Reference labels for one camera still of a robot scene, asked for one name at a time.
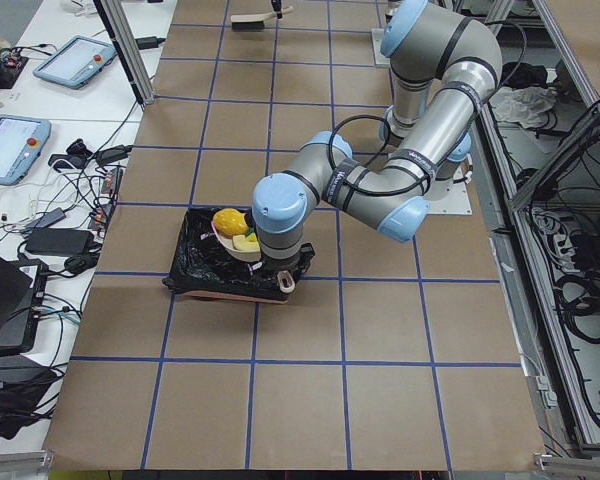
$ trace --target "blue tape grid line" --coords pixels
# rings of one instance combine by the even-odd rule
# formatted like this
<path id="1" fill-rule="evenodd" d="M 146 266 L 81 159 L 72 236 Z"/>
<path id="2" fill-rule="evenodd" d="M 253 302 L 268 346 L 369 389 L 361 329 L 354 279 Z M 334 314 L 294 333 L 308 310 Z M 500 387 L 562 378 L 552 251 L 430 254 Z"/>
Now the blue tape grid line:
<path id="1" fill-rule="evenodd" d="M 336 109 L 335 104 L 335 86 L 333 79 L 333 38 L 331 31 L 331 5 L 327 2 L 327 41 L 329 51 L 329 100 L 331 110 L 331 128 L 335 128 L 336 125 Z M 343 286 L 342 286 L 342 252 L 340 249 L 340 212 L 335 212 L 336 220 L 336 252 L 338 260 L 338 312 L 340 315 L 340 359 L 342 360 L 342 408 L 343 408 L 343 421 L 344 421 L 344 448 L 345 458 L 347 461 L 347 470 L 352 469 L 352 458 L 351 458 L 351 429 L 349 422 L 349 391 L 347 387 L 347 347 L 346 347 L 346 332 L 344 323 L 344 298 L 343 298 Z"/>
<path id="2" fill-rule="evenodd" d="M 223 28 L 225 25 L 218 25 L 217 23 L 172 23 L 174 27 L 207 27 L 207 28 Z M 276 27 L 266 27 L 265 30 L 273 30 Z M 311 28 L 311 27 L 280 27 L 280 30 L 291 30 L 291 31 L 301 31 L 301 32 L 326 32 L 324 28 Z M 344 28 L 335 28 L 332 30 L 336 33 L 366 33 L 368 34 L 368 30 L 347 30 Z"/>
<path id="3" fill-rule="evenodd" d="M 236 99 L 217 99 L 217 98 L 199 98 L 199 97 L 185 97 L 181 95 L 162 95 L 156 94 L 156 98 L 164 98 L 167 100 L 181 100 L 183 102 L 206 102 L 206 103 L 243 103 L 249 105 L 288 105 L 291 107 L 349 107 L 349 108 L 386 108 L 387 105 L 379 104 L 368 104 L 368 103 L 319 103 L 319 102 L 284 102 L 275 100 L 267 102 L 265 100 L 236 100 Z"/>
<path id="4" fill-rule="evenodd" d="M 368 35 L 368 32 L 358 32 L 362 34 Z M 162 57 L 160 60 L 165 60 L 167 62 L 211 62 L 212 58 L 206 57 Z M 299 62 L 299 61 L 290 61 L 290 60 L 241 60 L 235 58 L 219 58 L 218 62 L 220 63 L 252 63 L 252 64 L 278 64 L 278 65 L 309 65 L 309 66 L 318 66 L 318 67 L 326 67 L 327 65 L 331 65 L 332 67 L 351 67 L 351 68 L 375 68 L 372 64 L 363 64 L 363 63 L 336 63 L 336 62 Z M 255 101 L 253 103 L 264 103 L 262 101 Z"/>
<path id="5" fill-rule="evenodd" d="M 131 271 L 110 271 L 103 270 L 95 272 L 95 275 L 102 276 L 138 276 L 138 277 L 166 277 L 169 272 L 131 272 Z M 337 277 L 302 277 L 303 281 L 322 282 L 322 281 L 342 281 L 342 282 L 375 282 L 375 283 L 468 283 L 468 284 L 487 284 L 498 285 L 500 280 L 489 278 L 381 278 L 381 277 L 347 277 L 345 275 Z"/>
<path id="6" fill-rule="evenodd" d="M 149 455 L 149 445 L 151 444 L 151 433 L 153 431 L 153 419 L 156 414 L 156 405 L 158 404 L 158 395 L 160 392 L 160 381 L 162 379 L 162 367 L 167 353 L 167 342 L 169 341 L 169 330 L 171 328 L 171 318 L 173 316 L 173 306 L 175 304 L 175 294 L 171 294 L 169 301 L 169 311 L 167 313 L 167 322 L 164 327 L 164 335 L 162 337 L 162 347 L 160 349 L 160 357 L 158 361 L 158 371 L 156 373 L 156 383 L 153 387 L 153 397 L 151 398 L 151 410 L 149 411 L 149 420 L 147 421 L 147 434 L 144 439 L 144 448 L 142 449 L 142 461 L 140 469 L 144 470 L 147 465 L 147 457 Z"/>
<path id="7" fill-rule="evenodd" d="M 429 359 L 431 360 L 431 374 L 433 376 L 433 389 L 436 396 L 436 406 L 438 408 L 438 419 L 440 422 L 440 434 L 442 436 L 442 446 L 444 448 L 444 456 L 447 462 L 447 471 L 453 470 L 451 462 L 451 452 L 449 450 L 449 440 L 447 438 L 447 430 L 444 424 L 444 412 L 442 410 L 442 399 L 440 398 L 440 385 L 438 383 L 438 374 L 436 372 L 435 355 L 433 351 L 433 342 L 431 340 L 431 326 L 429 325 L 429 317 L 427 316 L 427 302 L 424 292 L 424 283 L 422 280 L 422 270 L 420 268 L 420 256 L 418 255 L 418 241 L 413 239 L 413 252 L 416 261 L 416 273 L 418 275 L 418 288 L 420 290 L 420 302 L 422 304 L 422 316 L 424 318 L 424 327 L 427 336 L 427 348 L 429 349 Z"/>
<path id="8" fill-rule="evenodd" d="M 229 0 L 225 0 L 225 5 L 224 5 L 224 19 L 223 22 L 227 23 L 227 17 L 229 15 Z M 206 98 L 206 102 L 207 102 L 207 108 L 205 110 L 204 113 L 204 123 L 202 125 L 202 132 L 200 134 L 200 145 L 204 145 L 204 137 L 205 134 L 207 132 L 207 124 L 209 122 L 209 112 L 211 110 L 211 97 L 213 96 L 213 87 L 215 86 L 216 83 L 216 75 L 218 74 L 218 65 L 219 65 L 219 59 L 220 59 L 220 50 L 222 48 L 222 40 L 224 39 L 224 31 L 225 31 L 225 26 L 222 26 L 222 29 L 220 30 L 220 39 L 218 40 L 218 49 L 216 51 L 216 57 L 215 57 L 215 63 L 213 65 L 213 74 L 211 75 L 211 84 L 209 86 L 209 94 Z M 200 164 L 201 164 L 201 159 L 202 159 L 202 149 L 198 150 L 198 157 L 196 160 L 196 169 L 193 173 L 193 182 L 191 185 L 191 192 L 189 193 L 189 203 L 193 202 L 193 196 L 195 194 L 195 189 L 196 189 L 196 183 L 198 181 L 198 173 L 200 172 Z"/>
<path id="9" fill-rule="evenodd" d="M 280 360 L 275 358 L 116 357 L 72 355 L 72 361 L 114 363 L 213 363 L 234 365 L 313 365 L 347 367 L 522 368 L 516 362 L 400 362 L 383 360 Z"/>
<path id="10" fill-rule="evenodd" d="M 256 379 L 256 354 L 258 349 L 258 321 L 260 319 L 260 304 L 256 304 L 253 312 L 253 338 L 251 340 L 251 358 L 249 359 L 249 402 L 247 404 L 247 434 L 245 439 L 244 468 L 251 466 L 251 428 L 253 425 L 253 391 Z"/>

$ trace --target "cable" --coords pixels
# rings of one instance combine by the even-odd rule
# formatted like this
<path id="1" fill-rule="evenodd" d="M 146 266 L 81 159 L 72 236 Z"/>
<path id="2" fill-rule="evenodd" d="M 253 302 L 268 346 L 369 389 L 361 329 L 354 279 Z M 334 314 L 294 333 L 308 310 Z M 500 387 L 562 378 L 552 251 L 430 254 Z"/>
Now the cable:
<path id="1" fill-rule="evenodd" d="M 133 105 L 131 106 L 131 108 L 129 109 L 129 112 L 127 113 L 127 115 L 124 117 L 124 119 L 122 120 L 122 122 L 120 123 L 120 125 L 118 125 L 118 127 L 113 131 L 113 133 L 109 136 L 109 138 L 107 138 L 104 143 L 102 145 L 100 145 L 100 147 L 93 152 L 93 155 L 90 157 L 90 159 L 93 159 L 96 157 L 96 155 L 105 147 L 107 146 L 107 144 L 113 140 L 113 138 L 116 136 L 116 134 L 122 129 L 122 127 L 124 126 L 125 123 L 127 123 L 127 121 L 129 120 L 129 118 L 131 117 L 131 114 L 133 113 L 133 111 L 135 110 L 135 108 L 138 106 L 138 104 L 136 102 L 133 102 Z"/>
<path id="2" fill-rule="evenodd" d="M 518 68 L 520 68 L 520 65 L 522 64 L 522 60 L 524 60 L 524 57 L 527 54 L 527 47 L 528 47 L 527 33 L 524 31 L 524 28 L 522 28 L 517 23 L 510 22 L 508 20 L 497 20 L 494 22 L 486 22 L 484 25 L 486 27 L 489 27 L 491 25 L 510 25 L 510 26 L 516 27 L 518 29 L 518 31 L 520 32 L 520 36 L 522 37 L 522 48 L 520 49 L 520 55 L 518 56 L 518 60 L 516 61 L 515 65 L 511 69 L 511 71 L 509 72 L 509 75 L 507 75 L 504 80 L 500 81 L 500 84 L 498 85 L 498 87 L 493 92 L 491 92 L 490 95 L 487 95 L 487 98 L 482 102 L 483 104 L 487 103 L 489 100 L 491 100 L 493 98 L 493 96 L 496 93 L 498 93 L 498 91 L 503 86 L 505 86 L 507 84 L 507 82 L 509 80 L 511 80 L 511 78 L 516 74 L 516 72 L 518 71 Z"/>
<path id="3" fill-rule="evenodd" d="M 82 319 L 82 312 L 80 310 L 76 309 L 76 307 L 74 307 L 71 303 L 66 301 L 64 298 L 57 297 L 56 295 L 52 295 L 47 292 L 44 293 L 44 296 L 53 298 L 54 300 L 64 303 L 67 307 L 69 307 L 70 311 L 74 312 L 78 316 L 78 318 Z"/>
<path id="4" fill-rule="evenodd" d="M 89 283 L 84 293 L 82 294 L 82 298 L 80 299 L 79 310 L 80 312 L 84 312 L 84 302 L 87 300 L 87 296 L 89 295 L 89 291 L 91 290 L 91 285 L 93 284 L 93 276 L 89 279 Z"/>
<path id="5" fill-rule="evenodd" d="M 563 323 L 565 325 L 565 327 L 567 328 L 567 330 L 569 330 L 569 332 L 575 336 L 580 338 L 581 340 L 584 340 L 587 343 L 590 343 L 592 345 L 600 345 L 600 336 L 599 337 L 591 337 L 590 335 L 587 335 L 586 333 L 584 333 L 582 330 L 580 330 L 580 327 L 578 327 L 577 323 L 576 323 L 576 317 L 584 317 L 584 316 L 589 316 L 589 315 L 594 315 L 594 314 L 600 314 L 600 300 L 597 300 L 593 297 L 585 297 L 583 299 L 581 299 L 581 301 L 586 302 L 588 305 L 590 305 L 594 310 L 593 312 L 589 313 L 589 310 L 586 310 L 586 313 L 577 313 L 577 310 L 567 310 L 564 305 L 562 306 L 564 311 L 562 312 L 562 318 L 563 318 Z"/>
<path id="6" fill-rule="evenodd" d="M 600 98 L 589 105 L 589 107 L 587 107 L 587 109 L 571 124 L 571 127 L 569 127 L 569 130 L 567 130 L 564 137 L 562 137 L 558 142 L 558 146 L 562 145 L 562 142 L 574 132 L 576 126 L 578 126 L 578 124 L 584 120 L 588 114 L 592 113 L 598 105 L 600 105 Z"/>
<path id="7" fill-rule="evenodd" d="M 327 160 L 329 161 L 329 165 L 331 166 L 332 169 L 336 168 L 336 163 L 333 158 L 333 142 L 336 138 L 336 135 L 338 134 L 340 129 L 342 129 L 342 127 L 344 127 L 348 123 L 356 121 L 356 120 L 363 120 L 363 119 L 364 120 L 377 120 L 379 122 L 382 122 L 383 125 L 385 126 L 385 128 L 387 128 L 387 138 L 385 139 L 384 143 L 382 144 L 382 147 L 373 155 L 373 157 L 369 161 L 367 161 L 364 165 L 362 165 L 363 167 L 366 168 L 367 166 L 371 165 L 389 144 L 389 136 L 390 136 L 390 132 L 391 132 L 391 126 L 389 125 L 389 122 L 387 121 L 386 118 L 378 117 L 376 115 L 354 115 L 352 117 L 349 117 L 335 126 L 335 128 L 331 132 L 331 136 L 329 137 L 329 141 L 327 143 Z M 349 180 L 347 180 L 346 178 L 344 179 L 344 184 L 347 185 L 354 192 L 357 192 L 361 195 L 366 195 L 368 197 L 391 197 L 394 195 L 402 195 L 402 194 L 410 192 L 411 190 L 413 190 L 417 187 L 420 187 L 422 194 L 424 195 L 424 193 L 426 193 L 426 191 L 429 189 L 429 185 L 427 185 L 426 189 L 422 186 L 424 181 L 426 180 L 429 184 L 431 182 L 429 174 L 427 172 L 424 172 L 424 174 L 425 174 L 425 176 L 423 178 L 421 178 L 420 180 L 416 181 L 413 185 L 410 185 L 409 187 L 401 188 L 398 190 L 392 190 L 389 192 L 376 192 L 373 190 L 367 190 L 364 188 L 360 188 L 359 186 L 349 182 Z"/>
<path id="8" fill-rule="evenodd" d="M 546 376 L 544 369 L 541 368 L 533 358 L 531 358 L 529 355 L 527 355 L 526 353 L 523 353 L 523 352 L 520 352 L 520 356 L 529 360 L 529 363 L 531 363 L 531 365 L 533 365 L 533 367 L 536 369 L 536 373 L 538 375 Z"/>
<path id="9" fill-rule="evenodd" d="M 556 457 L 562 457 L 562 455 L 560 455 L 557 450 L 555 450 L 554 448 L 551 448 L 546 443 L 544 444 L 544 448 L 546 448 L 549 451 L 549 453 L 553 453 Z"/>
<path id="10" fill-rule="evenodd" d="M 582 145 L 580 143 L 581 143 L 582 139 L 585 137 L 585 134 L 583 134 L 581 136 L 579 144 L 576 146 L 577 147 L 576 148 L 576 152 L 575 152 L 576 154 L 582 148 Z M 549 276 L 549 279 L 550 279 L 551 283 L 555 285 L 555 283 L 556 283 L 555 275 L 554 275 L 553 269 L 551 268 L 550 261 L 547 260 L 546 250 L 544 248 L 542 248 L 543 244 L 542 244 L 541 241 L 539 241 L 539 236 L 541 234 L 539 232 L 537 224 L 534 221 L 533 208 L 532 208 L 533 204 L 535 203 L 535 198 L 537 196 L 537 193 L 538 193 L 538 190 L 540 188 L 540 185 L 542 185 L 542 183 L 543 183 L 542 180 L 544 180 L 544 178 L 541 179 L 540 182 L 538 182 L 538 184 L 537 184 L 534 192 L 531 195 L 530 203 L 527 206 L 527 215 L 528 215 L 528 222 L 529 222 L 529 225 L 531 227 L 532 234 L 536 238 L 536 241 L 539 242 L 539 245 L 541 247 L 541 252 L 543 252 L 542 258 L 543 258 L 543 260 L 545 262 L 545 267 L 546 267 L 547 274 Z M 560 305 L 559 299 L 558 299 L 557 294 L 555 292 L 554 292 L 554 302 L 555 302 L 555 304 L 557 306 Z M 576 378 L 578 380 L 578 386 L 579 386 L 579 390 L 580 390 L 580 396 L 582 397 L 583 403 L 585 404 L 586 410 L 589 413 L 589 416 L 590 416 L 591 420 L 600 429 L 600 418 L 599 418 L 600 414 L 598 412 L 596 412 L 596 410 L 593 408 L 593 405 L 591 404 L 591 399 L 589 398 L 589 394 L 587 392 L 586 385 L 585 385 L 584 375 L 582 374 L 582 369 L 581 369 L 580 364 L 578 362 L 578 359 L 577 359 L 577 357 L 575 355 L 575 349 L 573 348 L 573 345 L 571 343 L 571 339 L 569 337 L 568 330 L 567 330 L 567 323 L 565 321 L 563 313 L 564 312 L 562 311 L 561 308 L 557 308 L 556 309 L 556 315 L 558 317 L 560 328 L 562 330 L 562 335 L 563 335 L 564 341 L 565 341 L 566 346 L 567 346 L 567 351 L 568 351 L 568 354 L 569 354 L 569 358 L 571 360 L 571 363 L 572 363 L 573 368 L 574 368 L 575 373 L 576 373 Z"/>
<path id="11" fill-rule="evenodd" d="M 509 160 L 509 170 L 511 172 L 511 175 L 514 178 L 516 178 L 518 173 L 520 173 L 524 170 L 524 167 L 522 165 L 520 165 L 520 163 L 515 158 L 513 158 L 513 156 L 511 155 L 511 152 L 509 152 L 509 150 L 507 149 L 507 144 L 505 143 L 504 137 L 502 136 L 502 133 L 500 132 L 500 128 L 498 127 L 498 121 L 496 120 L 495 114 L 493 113 L 493 107 L 491 106 L 490 103 L 487 103 L 487 110 L 489 111 L 489 114 L 491 115 L 494 131 L 496 133 L 496 137 L 498 137 L 500 146 L 502 147 L 502 151 L 504 152 L 504 155 L 507 158 L 507 160 Z M 516 173 L 513 170 L 513 165 L 518 167 L 520 169 L 520 172 Z"/>
<path id="12" fill-rule="evenodd" d="M 560 449 L 565 453 L 565 455 L 567 457 L 571 457 L 571 454 L 569 453 L 569 451 L 558 440 L 556 440 L 556 438 L 553 435 L 551 435 L 547 430 L 542 428 L 542 426 L 540 426 L 540 425 L 538 425 L 538 428 L 542 431 L 542 433 L 544 433 L 547 437 L 549 437 L 555 445 L 560 447 Z"/>

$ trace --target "light blue joint cap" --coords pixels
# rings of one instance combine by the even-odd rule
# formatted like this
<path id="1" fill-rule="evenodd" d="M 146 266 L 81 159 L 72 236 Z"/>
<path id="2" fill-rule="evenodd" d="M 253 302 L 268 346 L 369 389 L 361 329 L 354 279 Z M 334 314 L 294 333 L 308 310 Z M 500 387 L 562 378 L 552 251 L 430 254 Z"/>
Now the light blue joint cap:
<path id="1" fill-rule="evenodd" d="M 411 197 L 382 220 L 378 232 L 400 243 L 408 242 L 420 228 L 429 213 L 429 207 L 429 202 L 424 198 Z"/>
<path id="2" fill-rule="evenodd" d="M 303 147 L 306 145 L 311 145 L 312 143 L 324 143 L 325 145 L 329 145 L 330 138 L 331 132 L 329 130 L 324 130 L 316 133 L 311 140 L 303 145 Z M 336 134 L 336 136 L 333 138 L 333 146 L 344 153 L 348 158 L 353 158 L 351 146 L 340 135 Z"/>
<path id="3" fill-rule="evenodd" d="M 380 53 L 389 58 L 416 24 L 427 6 L 427 0 L 403 0 L 384 31 Z"/>
<path id="4" fill-rule="evenodd" d="M 449 154 L 449 156 L 447 157 L 447 160 L 449 160 L 450 162 L 454 162 L 454 163 L 460 163 L 465 158 L 467 158 L 467 155 L 469 155 L 470 151 L 471 151 L 471 135 L 469 135 L 467 133 L 467 134 L 465 134 L 464 137 L 462 137 L 462 140 L 460 141 L 458 146 L 453 150 L 453 152 L 451 152 Z"/>
<path id="5" fill-rule="evenodd" d="M 304 219 L 307 195 L 302 182 L 286 173 L 264 177 L 253 190 L 253 219 L 268 233 L 285 233 Z"/>

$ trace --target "black cable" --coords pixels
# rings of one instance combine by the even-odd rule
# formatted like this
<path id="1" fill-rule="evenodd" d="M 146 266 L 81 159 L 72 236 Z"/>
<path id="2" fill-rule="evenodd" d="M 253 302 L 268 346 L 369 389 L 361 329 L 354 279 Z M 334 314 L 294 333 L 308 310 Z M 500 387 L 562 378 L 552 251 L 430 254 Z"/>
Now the black cable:
<path id="1" fill-rule="evenodd" d="M 538 236 L 540 235 L 540 233 L 538 231 L 538 226 L 536 225 L 536 223 L 534 221 L 533 213 L 532 213 L 533 212 L 533 204 L 535 203 L 535 197 L 537 196 L 537 193 L 538 193 L 538 190 L 539 190 L 541 184 L 542 184 L 542 181 L 538 182 L 534 192 L 531 195 L 530 203 L 529 203 L 529 205 L 527 205 L 527 215 L 528 215 L 528 221 L 529 221 L 529 225 L 531 227 L 532 234 L 534 235 L 534 237 L 536 238 L 536 241 L 539 243 L 539 245 L 541 247 L 541 252 L 543 253 L 542 259 L 545 263 L 547 275 L 549 276 L 549 280 L 550 280 L 551 284 L 555 285 L 555 283 L 556 283 L 555 275 L 554 275 L 553 269 L 551 268 L 551 262 L 547 258 L 547 257 L 550 258 L 550 255 L 547 254 L 547 252 L 544 249 L 543 243 L 541 241 L 539 241 L 539 239 L 538 239 Z M 557 298 L 557 294 L 555 292 L 554 292 L 554 303 L 555 303 L 555 305 L 560 305 L 559 299 Z M 589 413 L 591 420 L 600 429 L 600 418 L 599 418 L 600 414 L 595 411 L 595 409 L 593 408 L 593 405 L 591 404 L 591 399 L 589 398 L 589 394 L 586 390 L 584 375 L 582 374 L 582 369 L 580 367 L 577 357 L 575 356 L 575 349 L 573 348 L 571 339 L 569 338 L 566 322 L 563 317 L 563 312 L 561 311 L 560 308 L 556 308 L 555 313 L 558 317 L 560 328 L 561 328 L 562 334 L 563 334 L 563 338 L 567 345 L 567 351 L 568 351 L 571 363 L 572 363 L 573 368 L 576 373 L 576 377 L 578 380 L 578 386 L 579 386 L 579 390 L 580 390 L 580 396 L 582 397 L 583 403 L 585 404 L 586 410 Z"/>
<path id="2" fill-rule="evenodd" d="M 571 457 L 571 454 L 569 453 L 569 451 L 562 445 L 562 443 L 560 443 L 558 440 L 556 440 L 556 438 L 553 435 L 551 435 L 547 430 L 542 428 L 542 426 L 540 426 L 540 425 L 538 425 L 538 428 L 542 431 L 542 433 L 544 433 L 547 437 L 549 437 L 555 445 L 560 447 L 560 449 L 565 453 L 565 455 L 567 455 L 567 457 Z"/>
<path id="3" fill-rule="evenodd" d="M 76 189 L 77 194 L 79 195 L 79 197 L 82 199 L 82 201 L 84 203 L 87 204 L 87 206 L 89 208 L 91 208 L 92 210 L 95 210 L 95 206 L 91 205 L 91 203 L 89 202 L 89 200 L 87 199 L 87 197 L 84 196 L 84 194 L 82 193 L 82 191 L 80 190 L 80 175 L 78 176 L 78 179 L 76 180 L 76 183 L 73 183 L 73 180 L 66 174 L 66 173 L 61 173 L 61 175 L 63 177 L 65 177 L 65 179 L 71 184 L 73 185 L 73 187 Z"/>
<path id="4" fill-rule="evenodd" d="M 60 347 L 62 347 L 62 339 L 64 337 L 64 318 L 62 318 L 62 315 L 58 315 L 58 319 L 60 320 L 60 338 L 58 339 L 58 345 L 56 347 L 55 353 L 53 354 L 53 358 L 51 359 L 51 362 L 49 362 L 50 366 L 53 366 L 53 364 L 58 359 L 58 355 L 60 354 Z"/>
<path id="5" fill-rule="evenodd" d="M 599 314 L 600 315 L 600 301 L 597 300 L 596 298 L 593 297 L 585 297 L 582 299 L 582 301 L 588 306 L 592 306 L 592 308 L 594 308 L 594 311 L 590 314 L 587 314 L 586 316 L 588 317 L 589 315 L 594 315 L 594 314 Z M 585 315 L 577 314 L 577 310 L 576 309 L 568 309 L 566 306 L 562 305 L 563 308 L 563 312 L 562 312 L 562 321 L 564 322 L 565 327 L 567 327 L 567 330 L 569 330 L 569 332 L 575 336 L 578 337 L 581 340 L 584 340 L 587 343 L 590 343 L 592 345 L 600 345 L 600 336 L 599 337 L 591 337 L 590 335 L 587 335 L 586 333 L 584 333 L 582 330 L 580 330 L 580 327 L 578 327 L 578 324 L 576 323 L 576 318 L 580 317 L 584 317 Z"/>
<path id="6" fill-rule="evenodd" d="M 391 127 L 389 125 L 389 122 L 387 122 L 386 118 L 384 117 L 378 117 L 376 115 L 354 115 L 353 117 L 349 117 L 345 120 L 343 120 L 342 122 L 340 122 L 338 125 L 335 126 L 335 128 L 333 129 L 333 131 L 331 132 L 331 136 L 329 137 L 329 141 L 327 143 L 327 159 L 329 161 L 329 165 L 331 165 L 332 169 L 336 168 L 336 163 L 335 160 L 333 158 L 333 142 L 336 138 L 336 135 L 338 134 L 338 132 L 340 131 L 340 129 L 342 127 L 344 127 L 346 124 L 353 122 L 355 120 L 377 120 L 379 122 L 382 122 L 385 127 L 387 128 L 387 138 L 385 139 L 382 147 L 380 148 L 380 150 L 378 150 L 373 157 L 367 161 L 364 165 L 362 165 L 363 167 L 367 167 L 368 165 L 370 165 L 372 162 L 374 162 L 378 156 L 384 151 L 384 149 L 386 148 L 386 146 L 389 144 L 389 135 L 391 132 Z M 422 190 L 422 193 L 424 194 L 426 192 L 427 189 L 424 189 L 422 187 L 422 184 L 424 183 L 424 181 L 426 180 L 427 182 L 430 182 L 430 177 L 429 174 L 424 172 L 425 176 L 423 178 L 421 178 L 419 181 L 415 182 L 413 185 L 410 185 L 409 187 L 405 187 L 405 188 L 401 188 L 398 190 L 392 190 L 389 192 L 376 192 L 373 190 L 367 190 L 364 188 L 361 188 L 351 182 L 349 182 L 349 180 L 347 180 L 346 178 L 344 179 L 343 183 L 345 185 L 347 185 L 351 190 L 353 190 L 354 192 L 357 192 L 361 195 L 366 195 L 368 197 L 391 197 L 394 195 L 402 195 L 405 193 L 410 192 L 411 190 L 413 190 L 414 188 L 418 188 L 420 187 Z"/>
<path id="7" fill-rule="evenodd" d="M 598 100 L 596 100 L 595 102 L 593 102 L 591 105 L 589 105 L 589 107 L 587 107 L 587 109 L 571 124 L 571 127 L 569 127 L 569 130 L 567 130 L 567 132 L 565 133 L 564 137 L 562 137 L 560 139 L 560 141 L 558 142 L 558 146 L 562 145 L 562 142 L 569 137 L 569 135 L 571 135 L 574 130 L 576 129 L 576 126 L 582 121 L 584 120 L 584 118 L 593 112 L 593 110 L 600 105 L 600 98 Z"/>
<path id="8" fill-rule="evenodd" d="M 549 451 L 549 453 L 553 453 L 556 457 L 562 457 L 562 455 L 560 455 L 557 450 L 555 450 L 554 448 L 551 448 L 546 443 L 544 444 L 544 448 L 546 448 Z"/>
<path id="9" fill-rule="evenodd" d="M 524 167 L 522 165 L 520 165 L 520 163 L 515 158 L 513 158 L 513 156 L 511 155 L 511 152 L 509 152 L 509 150 L 507 149 L 507 144 L 504 141 L 504 137 L 502 136 L 502 133 L 500 132 L 500 128 L 498 127 L 498 121 L 496 120 L 495 114 L 493 113 L 493 107 L 491 106 L 490 103 L 487 103 L 486 105 L 487 105 L 487 110 L 489 111 L 489 114 L 491 115 L 494 131 L 496 132 L 496 137 L 498 137 L 500 146 L 502 147 L 502 151 L 504 152 L 505 157 L 509 161 L 509 170 L 511 172 L 511 175 L 513 178 L 516 178 L 518 176 L 518 174 L 524 170 Z M 513 170 L 513 165 L 518 167 L 520 169 L 520 172 L 516 173 Z"/>
<path id="10" fill-rule="evenodd" d="M 87 295 L 89 294 L 89 290 L 91 289 L 92 284 L 93 284 L 93 276 L 91 276 L 91 278 L 89 279 L 89 284 L 87 285 L 87 288 L 85 289 L 84 293 L 82 294 L 82 298 L 80 299 L 80 304 L 79 304 L 80 313 L 84 312 L 84 302 L 87 299 Z"/>
<path id="11" fill-rule="evenodd" d="M 129 109 L 129 112 L 127 113 L 127 115 L 124 117 L 124 119 L 122 120 L 122 122 L 120 123 L 120 125 L 118 125 L 118 127 L 113 131 L 113 133 L 109 136 L 109 138 L 107 138 L 105 140 L 105 142 L 100 145 L 100 147 L 93 152 L 93 155 L 91 155 L 91 157 L 89 157 L 90 160 L 96 158 L 96 155 L 102 151 L 102 149 L 113 139 L 113 137 L 116 136 L 116 134 L 122 129 L 122 127 L 124 126 L 125 123 L 127 123 L 127 121 L 129 120 L 129 118 L 131 117 L 131 114 L 133 113 L 133 111 L 136 108 L 136 105 L 138 105 L 137 103 L 133 103 L 133 105 L 131 106 L 131 108 Z"/>
<path id="12" fill-rule="evenodd" d="M 56 369 L 56 368 L 61 368 L 61 367 L 66 367 L 67 365 L 69 365 L 69 362 L 64 362 L 64 363 L 58 363 L 56 365 L 49 365 L 49 366 L 42 366 L 43 368 L 47 368 L 47 369 Z M 39 370 L 40 369 L 40 365 L 20 365 L 20 366 L 6 366 L 6 367 L 0 367 L 0 371 L 2 370 Z"/>
<path id="13" fill-rule="evenodd" d="M 600 189 L 600 182 L 598 181 L 598 179 L 595 177 L 595 175 L 593 174 L 593 172 L 589 169 L 589 167 L 587 166 L 587 164 L 585 162 L 582 162 L 582 167 L 586 170 L 586 172 L 589 174 L 589 176 L 591 177 L 591 180 L 593 180 L 593 183 L 596 184 L 596 186 Z"/>
<path id="14" fill-rule="evenodd" d="M 82 312 L 78 309 L 76 309 L 76 307 L 74 307 L 71 303 L 69 303 L 68 301 L 66 301 L 64 298 L 60 298 L 56 295 L 52 295 L 50 293 L 44 292 L 44 296 L 45 297 L 49 297 L 49 298 L 53 298 L 54 300 L 58 300 L 59 302 L 64 303 L 66 306 L 69 307 L 70 311 L 72 311 L 73 313 L 75 313 L 76 315 L 78 315 L 78 318 L 82 318 Z"/>
<path id="15" fill-rule="evenodd" d="M 527 33 L 524 31 L 524 28 L 522 28 L 520 25 L 518 25 L 515 22 L 510 22 L 508 20 L 497 20 L 494 22 L 486 22 L 484 25 L 487 27 L 489 27 L 491 25 L 510 25 L 510 26 L 516 27 L 518 29 L 518 31 L 520 32 L 520 36 L 522 37 L 522 47 L 520 49 L 520 55 L 518 56 L 518 60 L 516 61 L 515 65 L 511 69 L 511 71 L 509 72 L 509 75 L 507 75 L 504 80 L 501 80 L 498 87 L 490 95 L 488 95 L 487 98 L 482 102 L 482 103 L 487 103 L 489 100 L 491 100 L 491 98 L 493 98 L 493 96 L 496 93 L 498 93 L 498 90 L 500 90 L 503 86 L 505 86 L 507 84 L 507 82 L 509 80 L 511 80 L 511 78 L 516 74 L 516 72 L 518 71 L 518 68 L 520 68 L 520 65 L 522 65 L 522 60 L 524 60 L 524 57 L 527 54 L 527 47 L 528 47 L 529 43 L 527 41 Z"/>

